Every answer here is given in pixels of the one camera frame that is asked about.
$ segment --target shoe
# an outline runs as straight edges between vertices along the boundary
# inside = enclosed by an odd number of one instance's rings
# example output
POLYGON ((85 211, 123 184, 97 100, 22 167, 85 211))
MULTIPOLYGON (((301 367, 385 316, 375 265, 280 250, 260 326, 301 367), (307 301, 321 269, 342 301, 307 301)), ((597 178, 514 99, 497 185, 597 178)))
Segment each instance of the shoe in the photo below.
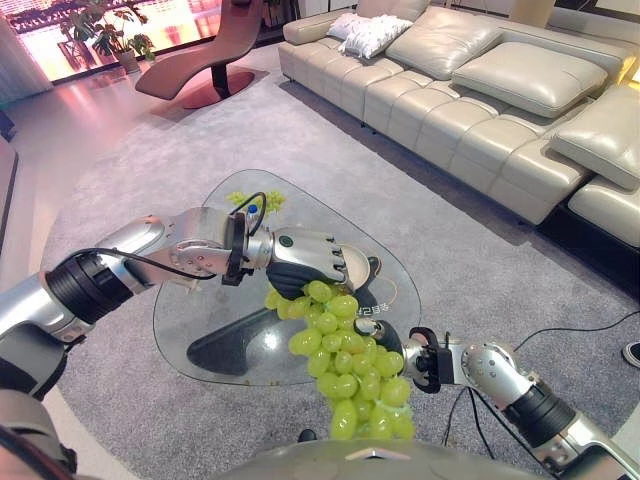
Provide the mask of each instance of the shoe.
POLYGON ((316 435, 316 432, 308 428, 305 428, 298 436, 298 443, 311 442, 317 439, 318 439, 318 436, 316 435))
POLYGON ((622 349, 624 359, 636 368, 640 368, 640 342, 633 342, 622 349))

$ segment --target brown chaise lounge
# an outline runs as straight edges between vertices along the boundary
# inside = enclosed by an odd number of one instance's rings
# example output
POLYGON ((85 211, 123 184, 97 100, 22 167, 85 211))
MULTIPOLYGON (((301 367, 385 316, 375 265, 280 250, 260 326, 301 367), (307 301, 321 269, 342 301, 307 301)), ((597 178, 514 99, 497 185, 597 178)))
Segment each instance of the brown chaise lounge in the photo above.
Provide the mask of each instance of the brown chaise lounge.
POLYGON ((136 90, 171 100, 198 72, 211 68, 213 88, 193 92, 185 98, 186 108, 200 108, 227 98, 248 86, 251 72, 227 77, 227 64, 244 57, 253 48, 260 31, 263 0, 223 0, 220 29, 213 42, 173 55, 147 70, 136 83, 136 90))

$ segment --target grape bunch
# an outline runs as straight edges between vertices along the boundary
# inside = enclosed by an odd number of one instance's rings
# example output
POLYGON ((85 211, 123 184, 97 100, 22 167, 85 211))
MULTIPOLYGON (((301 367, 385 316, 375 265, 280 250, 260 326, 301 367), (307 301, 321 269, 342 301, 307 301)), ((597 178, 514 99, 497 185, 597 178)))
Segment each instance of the grape bunch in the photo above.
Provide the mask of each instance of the grape bunch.
MULTIPOLYGON (((271 190, 270 192, 265 193, 267 197, 267 211, 265 214, 269 214, 271 212, 278 212, 280 208, 282 208, 282 204, 287 199, 282 193, 278 190, 271 190)), ((240 205, 244 202, 249 195, 245 195, 242 192, 231 192, 227 195, 227 200, 229 200, 234 205, 240 205)), ((258 209, 262 209, 262 197, 256 197, 252 200, 252 202, 258 209)))
POLYGON ((402 356, 354 331, 358 301, 342 287, 314 280, 303 291, 287 300, 271 287, 265 307, 282 320, 305 319, 307 328, 291 337, 289 351, 309 358, 307 372, 333 413, 331 438, 413 438, 411 388, 397 376, 402 356))

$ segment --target armrest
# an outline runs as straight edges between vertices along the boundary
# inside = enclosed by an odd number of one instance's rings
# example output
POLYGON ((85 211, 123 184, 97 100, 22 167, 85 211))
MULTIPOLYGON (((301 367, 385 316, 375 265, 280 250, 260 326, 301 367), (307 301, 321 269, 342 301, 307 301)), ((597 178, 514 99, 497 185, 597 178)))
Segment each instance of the armrest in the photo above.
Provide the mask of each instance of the armrest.
POLYGON ((640 186, 640 93, 609 88, 561 126, 550 146, 627 190, 640 186))
POLYGON ((301 18, 295 22, 287 23, 282 33, 287 42, 294 45, 315 42, 323 38, 329 31, 331 24, 343 13, 352 12, 351 8, 333 10, 312 17, 301 18))

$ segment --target power cord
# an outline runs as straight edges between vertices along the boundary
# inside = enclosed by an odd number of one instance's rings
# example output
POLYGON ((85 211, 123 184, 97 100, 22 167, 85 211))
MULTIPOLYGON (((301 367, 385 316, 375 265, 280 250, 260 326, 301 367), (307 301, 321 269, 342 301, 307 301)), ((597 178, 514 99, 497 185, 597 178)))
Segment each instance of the power cord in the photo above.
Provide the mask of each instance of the power cord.
POLYGON ((91 247, 91 248, 83 248, 82 250, 78 250, 73 252, 67 258, 65 258, 62 262, 58 264, 58 266, 67 262, 68 260, 78 257, 80 255, 99 253, 102 255, 110 255, 116 258, 128 258, 130 260, 135 260, 137 262, 146 263, 153 267, 159 268, 160 270, 165 270, 167 272, 174 273, 176 275, 180 275, 181 277, 191 278, 193 280, 210 280, 216 276, 215 273, 211 275, 192 275, 187 272, 183 272, 182 270, 178 270, 176 268, 172 268, 164 263, 156 262, 155 260, 151 260, 150 258, 141 257, 140 255, 136 255, 135 253, 128 253, 118 250, 117 248, 102 248, 102 247, 91 247))
MULTIPOLYGON (((238 212, 241 208, 244 208, 245 206, 247 206, 249 202, 251 202, 253 199, 257 197, 262 198, 262 209, 260 210, 260 214, 258 215, 258 220, 256 221, 256 224, 249 232, 249 236, 253 236, 253 234, 255 234, 255 232, 258 231, 258 228, 260 228, 260 225, 262 224, 262 220, 264 220, 264 215, 267 209, 267 196, 263 192, 256 192, 253 195, 251 195, 249 198, 247 198, 244 202, 242 202, 240 205, 238 205, 235 209, 233 209, 229 214, 229 215, 233 215, 234 213, 238 212)), ((190 278, 192 280, 211 280, 217 275, 215 273, 211 275, 193 275, 191 273, 183 272, 182 270, 178 270, 176 268, 165 265, 164 263, 156 262, 155 260, 151 260, 150 258, 136 255, 135 253, 123 252, 121 250, 118 250, 117 248, 102 248, 102 247, 91 247, 91 248, 83 248, 81 250, 78 250, 72 253, 71 255, 69 255, 67 258, 65 258, 62 262, 58 264, 58 266, 80 255, 96 254, 96 253, 102 254, 102 255, 110 255, 116 258, 127 258, 129 260, 135 260, 136 262, 146 263, 147 265, 151 265, 160 270, 164 270, 166 272, 170 272, 175 275, 179 275, 181 277, 190 278)))
POLYGON ((522 342, 520 342, 520 345, 518 345, 516 348, 513 349, 513 351, 517 352, 518 350, 520 350, 520 348, 525 343, 527 343, 529 340, 531 340, 536 335, 538 335, 540 333, 543 333, 543 332, 601 332, 603 330, 609 330, 610 328, 617 327, 622 322, 624 322, 626 319, 628 319, 629 317, 632 317, 634 315, 637 315, 638 313, 640 313, 640 310, 636 310, 635 312, 628 313, 627 315, 622 317, 617 322, 612 323, 611 325, 607 325, 605 327, 598 327, 598 328, 571 328, 571 327, 542 328, 540 330, 537 330, 537 331, 533 332, 531 335, 529 335, 527 338, 525 338, 522 342))
POLYGON ((447 442, 449 441, 449 432, 451 431, 451 422, 453 421, 453 412, 456 409, 456 405, 462 398, 463 393, 464 393, 464 389, 460 390, 460 393, 458 393, 458 396, 453 401, 453 405, 451 406, 451 410, 449 411, 449 416, 447 417, 447 427, 445 428, 444 435, 442 437, 442 446, 444 447, 447 446, 447 442))
POLYGON ((480 438, 482 439, 482 443, 484 443, 484 448, 487 450, 489 457, 491 457, 491 460, 495 460, 496 457, 493 455, 493 452, 491 451, 491 447, 489 447, 489 444, 487 443, 487 439, 484 438, 484 433, 482 432, 482 428, 480 427, 480 420, 478 420, 478 409, 476 408, 476 401, 473 398, 473 395, 474 395, 473 389, 470 387, 467 387, 467 391, 469 392, 469 397, 471 398, 471 406, 473 407, 473 419, 476 422, 476 430, 478 430, 478 433, 480 434, 480 438))
POLYGON ((260 209, 260 214, 258 215, 258 220, 256 220, 256 224, 253 226, 253 228, 249 232, 250 237, 253 237, 253 235, 258 231, 258 228, 260 228, 260 225, 262 225, 262 220, 264 220, 264 215, 267 211, 267 196, 264 194, 264 192, 254 193, 249 198, 247 198, 244 202, 238 205, 236 208, 231 210, 231 213, 229 213, 229 215, 233 215, 234 213, 239 212, 242 208, 249 205, 249 203, 257 197, 262 198, 262 208, 260 209))
POLYGON ((553 472, 549 472, 546 467, 544 466, 544 464, 538 460, 538 458, 533 454, 533 452, 531 452, 531 450, 529 450, 529 447, 527 446, 526 443, 524 443, 515 433, 513 433, 513 430, 511 430, 509 428, 509 426, 504 422, 504 420, 502 420, 502 418, 500 418, 500 416, 494 411, 493 408, 491 408, 491 406, 487 403, 487 401, 482 397, 482 395, 480 395, 478 392, 474 391, 473 392, 478 399, 484 404, 484 406, 487 408, 487 410, 489 410, 489 412, 491 413, 491 415, 493 415, 493 418, 495 418, 496 420, 498 420, 498 422, 500 423, 500 425, 502 425, 502 428, 504 428, 507 433, 509 433, 509 435, 511 435, 513 437, 513 439, 518 442, 518 444, 520 444, 520 446, 522 448, 524 448, 524 450, 529 454, 529 456, 531 456, 531 458, 533 458, 536 463, 538 465, 540 465, 549 475, 551 475, 553 478, 556 479, 560 479, 560 477, 558 477, 558 475, 556 475, 553 472))

